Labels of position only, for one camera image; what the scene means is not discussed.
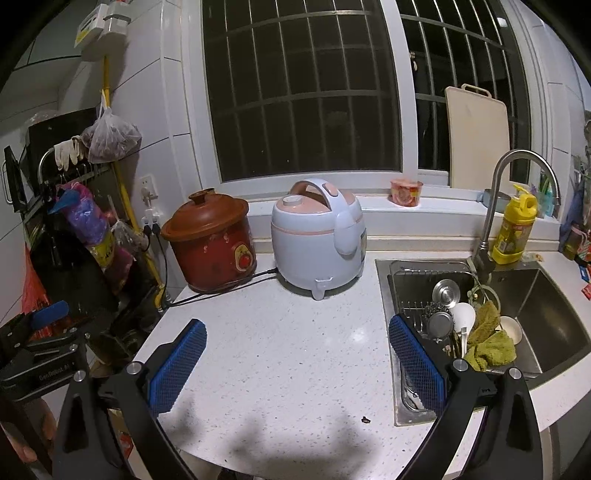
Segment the person left hand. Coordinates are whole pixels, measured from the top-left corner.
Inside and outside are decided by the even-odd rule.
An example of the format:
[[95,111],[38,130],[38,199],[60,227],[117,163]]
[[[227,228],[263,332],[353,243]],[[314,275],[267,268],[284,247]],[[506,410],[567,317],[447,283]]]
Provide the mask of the person left hand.
[[25,464],[38,461],[41,452],[53,457],[57,422],[42,398],[17,404],[2,401],[1,427]]

